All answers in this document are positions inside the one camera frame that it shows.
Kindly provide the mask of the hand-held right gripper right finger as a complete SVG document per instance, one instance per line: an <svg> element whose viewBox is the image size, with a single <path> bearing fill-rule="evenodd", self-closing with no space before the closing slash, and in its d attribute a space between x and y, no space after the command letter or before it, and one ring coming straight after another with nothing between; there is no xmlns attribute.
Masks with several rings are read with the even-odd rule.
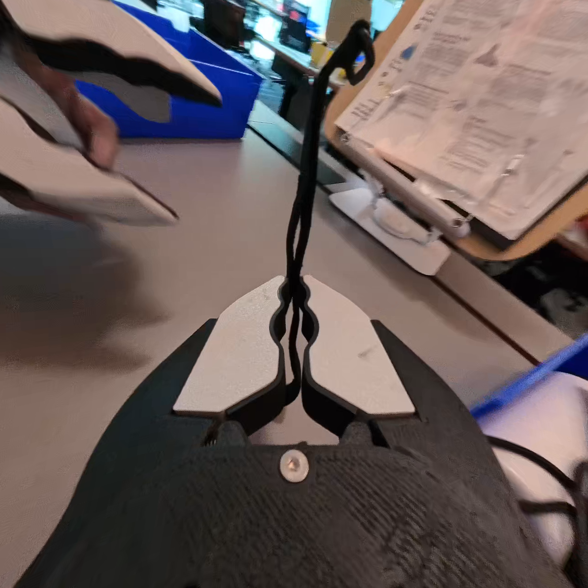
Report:
<svg viewBox="0 0 588 588"><path fill-rule="evenodd" d="M313 276L303 282L312 327L305 350L309 383L351 412L414 415L415 405L368 315Z"/></svg>

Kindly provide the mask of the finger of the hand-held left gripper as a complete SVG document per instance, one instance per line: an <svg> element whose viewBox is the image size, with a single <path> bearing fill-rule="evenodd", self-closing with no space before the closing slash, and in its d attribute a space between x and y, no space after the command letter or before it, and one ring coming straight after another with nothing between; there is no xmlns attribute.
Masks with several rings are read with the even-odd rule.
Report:
<svg viewBox="0 0 588 588"><path fill-rule="evenodd" d="M169 122L173 96L222 106L190 60L111 1L1 1L1 18L43 64L106 89L148 121Z"/></svg>
<svg viewBox="0 0 588 588"><path fill-rule="evenodd" d="M17 63L1 63L1 177L35 202L136 226L177 214L123 174L95 166L62 109Z"/></svg>

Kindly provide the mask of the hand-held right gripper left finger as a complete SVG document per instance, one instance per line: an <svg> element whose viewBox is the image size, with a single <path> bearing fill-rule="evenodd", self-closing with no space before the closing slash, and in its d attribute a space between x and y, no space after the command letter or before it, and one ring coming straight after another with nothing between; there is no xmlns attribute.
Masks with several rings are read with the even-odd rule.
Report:
<svg viewBox="0 0 588 588"><path fill-rule="evenodd" d="M219 315L173 405L175 413L224 416L276 380L280 353L270 322L282 307L284 283L284 276L275 276Z"/></svg>

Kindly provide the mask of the wooden document stand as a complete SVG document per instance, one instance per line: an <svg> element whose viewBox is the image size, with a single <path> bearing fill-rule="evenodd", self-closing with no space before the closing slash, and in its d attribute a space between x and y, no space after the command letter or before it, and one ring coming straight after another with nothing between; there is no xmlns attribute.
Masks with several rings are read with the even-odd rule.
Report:
<svg viewBox="0 0 588 588"><path fill-rule="evenodd" d="M338 192L330 197L340 212L356 222L388 250L424 275L435 275L449 257L442 238L461 251L488 261L522 258L587 213L587 182L560 202L518 240L498 243L495 235L454 203L424 192L425 184L410 173L367 149L336 126L336 120L355 99L382 63L422 1L405 1L388 28L374 43L375 65L355 89L349 85L327 113L329 141L366 175L367 187Z"/></svg>

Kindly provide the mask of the beige chair back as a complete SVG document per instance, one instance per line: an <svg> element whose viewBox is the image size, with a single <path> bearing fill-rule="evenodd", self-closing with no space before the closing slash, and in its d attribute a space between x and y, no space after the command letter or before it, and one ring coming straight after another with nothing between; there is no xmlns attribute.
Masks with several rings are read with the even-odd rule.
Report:
<svg viewBox="0 0 588 588"><path fill-rule="evenodd" d="M338 45L355 22L359 20L369 22L371 4L372 1L331 1L325 31L327 43Z"/></svg>

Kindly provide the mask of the grey desk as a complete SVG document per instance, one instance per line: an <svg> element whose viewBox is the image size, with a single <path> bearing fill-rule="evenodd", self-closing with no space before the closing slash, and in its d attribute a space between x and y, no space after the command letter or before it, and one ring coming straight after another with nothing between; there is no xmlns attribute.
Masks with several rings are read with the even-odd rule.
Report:
<svg viewBox="0 0 588 588"><path fill-rule="evenodd" d="M1 213L1 587L67 507L118 409L206 320L282 274L298 171L256 133L127 142L119 169L168 202L168 228ZM419 275L318 189L305 272L380 320L467 403L571 340L452 253Z"/></svg>

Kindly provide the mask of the black desk mat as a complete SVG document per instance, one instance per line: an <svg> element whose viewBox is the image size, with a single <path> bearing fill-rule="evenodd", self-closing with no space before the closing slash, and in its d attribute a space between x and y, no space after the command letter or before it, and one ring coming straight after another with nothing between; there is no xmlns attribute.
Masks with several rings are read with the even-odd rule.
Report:
<svg viewBox="0 0 588 588"><path fill-rule="evenodd" d="M276 114L261 100L256 100L247 123L261 140L293 165L300 169L303 134L285 119ZM362 185L363 180L336 159L319 150L316 182L327 193L351 189Z"/></svg>

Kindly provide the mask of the white rounded object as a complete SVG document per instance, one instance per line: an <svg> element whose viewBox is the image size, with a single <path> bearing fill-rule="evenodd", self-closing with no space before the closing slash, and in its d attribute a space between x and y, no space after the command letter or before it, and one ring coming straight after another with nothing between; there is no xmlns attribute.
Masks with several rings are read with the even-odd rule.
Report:
<svg viewBox="0 0 588 588"><path fill-rule="evenodd" d="M512 405L477 420L481 430L535 452L572 478L587 460L587 381L554 373ZM573 504L563 483L530 460L494 449L519 500Z"/></svg>

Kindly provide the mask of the person's left hand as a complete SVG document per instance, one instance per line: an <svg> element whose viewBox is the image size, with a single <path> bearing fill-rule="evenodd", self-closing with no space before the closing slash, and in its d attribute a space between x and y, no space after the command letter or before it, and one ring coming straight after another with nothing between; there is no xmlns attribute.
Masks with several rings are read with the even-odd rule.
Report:
<svg viewBox="0 0 588 588"><path fill-rule="evenodd" d="M100 168L112 169L119 152L116 123L77 90L71 77L41 66L33 78L77 131L88 158Z"/></svg>

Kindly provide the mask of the printed instruction sheet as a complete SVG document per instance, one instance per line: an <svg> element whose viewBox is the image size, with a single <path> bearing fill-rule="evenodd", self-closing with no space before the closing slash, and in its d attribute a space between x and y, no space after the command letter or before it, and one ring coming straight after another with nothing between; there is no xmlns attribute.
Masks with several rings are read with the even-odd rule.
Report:
<svg viewBox="0 0 588 588"><path fill-rule="evenodd" d="M587 1L423 1L336 126L518 240L587 182Z"/></svg>

